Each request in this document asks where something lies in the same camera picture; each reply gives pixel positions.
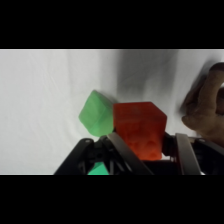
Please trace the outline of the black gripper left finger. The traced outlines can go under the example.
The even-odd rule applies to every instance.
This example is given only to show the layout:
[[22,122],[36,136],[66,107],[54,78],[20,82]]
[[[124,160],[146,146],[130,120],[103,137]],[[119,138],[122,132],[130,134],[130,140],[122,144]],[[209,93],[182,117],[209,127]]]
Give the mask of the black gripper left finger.
[[152,175],[153,172],[135,155],[124,140],[115,132],[107,136],[112,143],[114,163],[128,175]]

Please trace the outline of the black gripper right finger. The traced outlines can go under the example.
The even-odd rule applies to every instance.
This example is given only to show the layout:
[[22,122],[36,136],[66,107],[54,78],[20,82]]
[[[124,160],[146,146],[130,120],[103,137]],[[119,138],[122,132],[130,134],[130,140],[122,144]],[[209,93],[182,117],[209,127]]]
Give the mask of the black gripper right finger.
[[200,175],[201,169],[191,146],[189,138],[185,134],[176,134],[178,159],[183,175]]

